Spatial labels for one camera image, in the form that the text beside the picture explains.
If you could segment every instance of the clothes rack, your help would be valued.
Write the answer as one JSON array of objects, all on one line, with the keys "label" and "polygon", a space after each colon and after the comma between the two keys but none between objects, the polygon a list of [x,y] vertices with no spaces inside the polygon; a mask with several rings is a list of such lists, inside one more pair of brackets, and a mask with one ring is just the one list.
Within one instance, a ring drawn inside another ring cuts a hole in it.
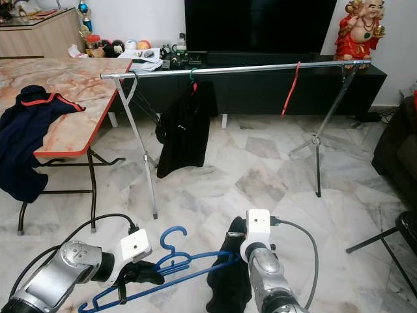
[{"label": "clothes rack", "polygon": [[[314,63],[294,63],[294,64],[281,64],[281,65],[261,65],[261,66],[252,66],[252,67],[227,67],[227,68],[204,68],[204,69],[197,69],[197,70],[168,70],[168,71],[156,71],[156,72],[129,72],[129,73],[113,73],[113,74],[101,74],[100,77],[102,80],[113,80],[119,91],[124,109],[126,110],[126,114],[129,118],[130,125],[134,131],[134,134],[139,142],[139,146],[143,150],[143,160],[145,162],[145,169],[147,174],[149,192],[151,193],[151,201],[152,201],[152,211],[154,218],[158,218],[158,211],[156,208],[156,199],[154,194],[154,187],[152,182],[152,175],[151,175],[151,167],[150,163],[157,167],[157,164],[153,159],[149,156],[143,140],[141,139],[141,135],[139,133],[138,127],[135,124],[134,118],[132,116],[132,112],[129,108],[129,103],[135,93],[136,87],[138,85],[138,81],[140,78],[147,78],[147,77],[156,77],[156,76],[179,76],[179,75],[189,75],[191,72],[193,75],[209,75],[209,74],[231,74],[231,73],[243,73],[243,72],[264,72],[264,71],[271,71],[271,70],[287,70],[287,69],[296,69],[299,67],[301,68],[319,68],[319,67],[340,67],[341,68],[341,76],[342,76],[342,86],[341,89],[333,102],[332,106],[330,107],[326,117],[324,118],[323,123],[321,124],[319,130],[314,133],[311,137],[311,141],[303,143],[300,147],[297,147],[293,151],[290,152],[290,155],[296,153],[297,151],[307,147],[309,144],[312,144],[315,147],[315,156],[316,156],[316,195],[317,197],[321,197],[321,174],[320,174],[320,154],[319,149],[321,145],[321,135],[323,133],[324,128],[328,124],[330,118],[336,112],[340,102],[342,101],[343,97],[345,96],[346,91],[351,86],[353,79],[359,69],[360,66],[370,65],[371,60],[352,60],[352,61],[331,61],[331,62],[314,62]],[[345,70],[345,67],[352,67],[350,72]],[[132,88],[126,97],[122,85],[121,80],[124,79],[134,79],[134,83]]]}]

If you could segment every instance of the red statue robe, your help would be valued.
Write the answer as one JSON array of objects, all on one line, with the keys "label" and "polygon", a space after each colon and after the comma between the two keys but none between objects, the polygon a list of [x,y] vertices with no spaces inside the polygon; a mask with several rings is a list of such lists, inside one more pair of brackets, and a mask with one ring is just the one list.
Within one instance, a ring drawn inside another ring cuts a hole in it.
[{"label": "red statue robe", "polygon": [[[344,29],[352,16],[347,16],[340,21],[340,29]],[[379,26],[379,20],[375,20],[375,27]],[[355,42],[351,37],[351,32],[348,32],[345,36],[339,36],[336,40],[336,59],[343,59],[345,54],[353,56],[353,59],[361,60],[366,55],[371,55],[371,49],[377,49],[379,38],[372,37],[371,40],[359,44]]]}]

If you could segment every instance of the black cloth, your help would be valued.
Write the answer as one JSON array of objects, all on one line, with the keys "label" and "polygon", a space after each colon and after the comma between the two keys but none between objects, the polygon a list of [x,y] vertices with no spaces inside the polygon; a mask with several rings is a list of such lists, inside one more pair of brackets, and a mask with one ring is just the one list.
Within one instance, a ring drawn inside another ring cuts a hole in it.
[{"label": "black cloth", "polygon": [[[246,233],[246,221],[236,217],[229,231]],[[244,237],[226,235],[221,251],[240,253]],[[227,256],[219,256],[213,266],[226,262]],[[248,264],[240,260],[238,263],[210,272],[207,284],[213,290],[213,298],[207,303],[206,310],[210,313],[243,313],[246,304],[252,298]]]},{"label": "black cloth", "polygon": [[40,166],[33,152],[42,147],[54,120],[84,110],[59,93],[46,93],[41,86],[23,88],[15,105],[0,118],[0,188],[16,200],[34,202],[48,183],[48,176],[33,169]]},{"label": "black cloth", "polygon": [[158,165],[159,178],[185,166],[203,166],[210,117],[217,115],[213,83],[189,84],[185,94],[162,114],[161,123],[156,127],[156,136],[164,144]]}]

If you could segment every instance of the wooden cabinet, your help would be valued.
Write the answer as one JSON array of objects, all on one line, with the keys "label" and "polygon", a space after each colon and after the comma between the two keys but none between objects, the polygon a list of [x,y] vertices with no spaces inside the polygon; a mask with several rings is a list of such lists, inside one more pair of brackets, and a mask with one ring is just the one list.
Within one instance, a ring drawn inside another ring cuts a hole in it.
[{"label": "wooden cabinet", "polygon": [[0,27],[0,57],[70,57],[68,48],[72,44],[84,50],[78,29],[75,8],[42,21],[13,18]]}]

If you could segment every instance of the marble table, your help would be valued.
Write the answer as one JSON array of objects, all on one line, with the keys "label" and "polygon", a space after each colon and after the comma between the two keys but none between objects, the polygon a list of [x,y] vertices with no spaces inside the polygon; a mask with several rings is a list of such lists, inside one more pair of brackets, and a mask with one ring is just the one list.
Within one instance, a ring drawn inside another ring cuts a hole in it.
[{"label": "marble table", "polygon": [[[96,179],[94,166],[113,165],[123,158],[108,162],[91,150],[90,145],[106,116],[116,88],[112,81],[101,80],[101,74],[125,73],[130,59],[11,59],[0,60],[0,115],[14,105],[20,90],[28,85],[41,85],[47,93],[60,93],[64,98],[85,106],[84,112],[62,115],[48,129],[43,146],[33,154],[37,158],[68,158],[87,154],[88,163],[58,163],[54,159],[44,166],[88,166],[90,190],[43,191],[43,194],[92,194],[91,219],[96,216]],[[93,162],[93,157],[100,162]],[[18,235],[23,235],[27,203],[20,210]],[[91,229],[96,229],[95,222]]]}]

